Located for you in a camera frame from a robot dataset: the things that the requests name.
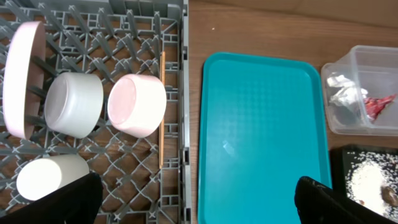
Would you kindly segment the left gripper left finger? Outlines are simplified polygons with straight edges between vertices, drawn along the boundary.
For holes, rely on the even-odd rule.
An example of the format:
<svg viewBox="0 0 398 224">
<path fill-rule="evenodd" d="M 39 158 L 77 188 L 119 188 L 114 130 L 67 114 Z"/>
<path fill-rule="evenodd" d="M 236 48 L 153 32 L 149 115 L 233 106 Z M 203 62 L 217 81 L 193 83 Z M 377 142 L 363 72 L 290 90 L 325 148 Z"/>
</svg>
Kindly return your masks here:
<svg viewBox="0 0 398 224">
<path fill-rule="evenodd" d="M 4 217 L 1 224 L 94 223 L 103 200 L 101 177 L 89 173 Z"/>
</svg>

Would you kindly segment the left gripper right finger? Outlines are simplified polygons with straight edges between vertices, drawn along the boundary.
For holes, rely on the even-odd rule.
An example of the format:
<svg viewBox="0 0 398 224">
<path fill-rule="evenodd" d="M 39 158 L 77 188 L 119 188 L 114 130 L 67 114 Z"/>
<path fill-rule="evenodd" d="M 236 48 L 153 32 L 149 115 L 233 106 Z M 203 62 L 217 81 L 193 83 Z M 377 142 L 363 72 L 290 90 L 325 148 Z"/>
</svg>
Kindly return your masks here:
<svg viewBox="0 0 398 224">
<path fill-rule="evenodd" d="M 298 180 L 294 202 L 301 224 L 396 224 L 307 176 Z"/>
</svg>

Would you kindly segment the white cup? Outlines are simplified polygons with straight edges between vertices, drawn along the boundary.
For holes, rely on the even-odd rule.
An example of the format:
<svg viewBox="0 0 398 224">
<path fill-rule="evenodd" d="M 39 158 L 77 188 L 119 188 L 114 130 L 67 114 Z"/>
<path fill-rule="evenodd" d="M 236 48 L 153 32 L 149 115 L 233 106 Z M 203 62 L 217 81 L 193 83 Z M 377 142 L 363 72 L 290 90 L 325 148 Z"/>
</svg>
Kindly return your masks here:
<svg viewBox="0 0 398 224">
<path fill-rule="evenodd" d="M 44 157 L 22 168 L 16 187 L 22 197 L 36 201 L 89 173 L 87 162 L 76 154 Z"/>
</svg>

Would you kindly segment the rice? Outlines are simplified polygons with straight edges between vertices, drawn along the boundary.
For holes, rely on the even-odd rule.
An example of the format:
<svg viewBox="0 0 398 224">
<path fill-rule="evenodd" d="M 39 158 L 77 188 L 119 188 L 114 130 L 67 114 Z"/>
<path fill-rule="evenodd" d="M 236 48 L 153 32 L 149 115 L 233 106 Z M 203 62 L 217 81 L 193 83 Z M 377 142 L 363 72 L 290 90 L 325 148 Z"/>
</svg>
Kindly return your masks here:
<svg viewBox="0 0 398 224">
<path fill-rule="evenodd" d="M 381 187 L 397 194 L 397 154 L 371 151 L 343 153 L 346 195 L 362 206 L 397 222 L 397 207 L 382 199 Z"/>
</svg>

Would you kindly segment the brown food scrap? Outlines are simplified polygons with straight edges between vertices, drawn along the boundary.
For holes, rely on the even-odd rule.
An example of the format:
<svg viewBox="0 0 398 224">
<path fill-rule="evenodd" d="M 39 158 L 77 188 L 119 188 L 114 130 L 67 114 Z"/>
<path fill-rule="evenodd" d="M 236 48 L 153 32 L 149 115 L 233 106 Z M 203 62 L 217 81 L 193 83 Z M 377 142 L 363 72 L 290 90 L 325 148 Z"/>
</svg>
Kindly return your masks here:
<svg viewBox="0 0 398 224">
<path fill-rule="evenodd" d="M 397 207 L 397 194 L 393 188 L 388 186 L 381 187 L 381 195 L 383 201 L 392 207 Z"/>
</svg>

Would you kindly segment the grey metal bowl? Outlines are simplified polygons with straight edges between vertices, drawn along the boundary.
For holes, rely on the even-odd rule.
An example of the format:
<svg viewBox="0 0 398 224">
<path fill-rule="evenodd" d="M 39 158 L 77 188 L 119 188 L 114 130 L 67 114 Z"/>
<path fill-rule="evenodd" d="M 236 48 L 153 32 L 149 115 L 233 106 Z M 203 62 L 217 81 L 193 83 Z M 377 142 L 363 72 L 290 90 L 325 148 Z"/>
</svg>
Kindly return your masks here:
<svg viewBox="0 0 398 224">
<path fill-rule="evenodd" d="M 44 105 L 47 126 L 82 139 L 96 126 L 104 100 L 103 85 L 95 74 L 64 72 L 51 84 Z"/>
</svg>

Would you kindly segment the red snack wrapper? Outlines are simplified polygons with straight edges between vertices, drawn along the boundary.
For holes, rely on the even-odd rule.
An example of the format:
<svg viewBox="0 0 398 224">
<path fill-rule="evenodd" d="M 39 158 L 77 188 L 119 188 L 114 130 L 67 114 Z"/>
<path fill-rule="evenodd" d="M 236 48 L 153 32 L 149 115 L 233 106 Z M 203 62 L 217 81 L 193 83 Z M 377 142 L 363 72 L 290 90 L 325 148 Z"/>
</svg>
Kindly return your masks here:
<svg viewBox="0 0 398 224">
<path fill-rule="evenodd" d="M 367 117 L 371 122 L 374 122 L 377 117 L 381 114 L 381 112 L 391 104 L 395 98 L 396 94 L 386 96 L 384 98 L 372 98 L 368 97 L 364 99 L 364 105 Z"/>
</svg>

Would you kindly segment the small white bowl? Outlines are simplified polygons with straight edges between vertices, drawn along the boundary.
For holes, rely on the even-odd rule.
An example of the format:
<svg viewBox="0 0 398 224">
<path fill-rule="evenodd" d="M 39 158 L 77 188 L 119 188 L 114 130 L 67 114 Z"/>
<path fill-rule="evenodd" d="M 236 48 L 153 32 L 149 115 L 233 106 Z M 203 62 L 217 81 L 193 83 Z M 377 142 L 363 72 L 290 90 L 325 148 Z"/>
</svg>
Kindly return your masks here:
<svg viewBox="0 0 398 224">
<path fill-rule="evenodd" d="M 167 105 L 166 91 L 159 78 L 125 75 L 114 84 L 109 94 L 108 119 L 119 131 L 135 138 L 147 137 L 160 125 L 163 100 Z"/>
</svg>

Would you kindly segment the large white plate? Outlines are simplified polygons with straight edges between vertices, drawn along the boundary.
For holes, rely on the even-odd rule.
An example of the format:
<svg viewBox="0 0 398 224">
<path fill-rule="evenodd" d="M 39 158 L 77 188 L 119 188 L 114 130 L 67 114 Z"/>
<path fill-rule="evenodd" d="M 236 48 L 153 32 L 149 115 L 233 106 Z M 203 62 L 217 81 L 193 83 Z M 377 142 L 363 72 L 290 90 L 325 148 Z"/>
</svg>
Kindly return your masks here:
<svg viewBox="0 0 398 224">
<path fill-rule="evenodd" d="M 28 140 L 34 125 L 26 116 L 37 116 L 40 96 L 28 87 L 42 89 L 44 71 L 31 62 L 32 57 L 45 58 L 45 28 L 40 21 L 22 23 L 11 40 L 2 88 L 4 122 L 9 133 Z"/>
</svg>

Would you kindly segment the wooden chopstick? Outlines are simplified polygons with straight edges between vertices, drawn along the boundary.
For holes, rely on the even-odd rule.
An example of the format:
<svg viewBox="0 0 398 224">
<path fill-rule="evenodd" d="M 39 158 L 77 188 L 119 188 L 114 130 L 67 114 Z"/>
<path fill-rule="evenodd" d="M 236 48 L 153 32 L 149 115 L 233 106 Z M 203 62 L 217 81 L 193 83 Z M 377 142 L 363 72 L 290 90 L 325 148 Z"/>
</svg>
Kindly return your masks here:
<svg viewBox="0 0 398 224">
<path fill-rule="evenodd" d="M 165 90 L 165 52 L 161 52 L 160 56 L 160 81 L 162 82 L 163 89 Z M 159 169 L 163 168 L 164 165 L 164 113 L 165 113 L 166 102 L 162 101 L 161 112 L 162 120 L 159 126 Z"/>
</svg>

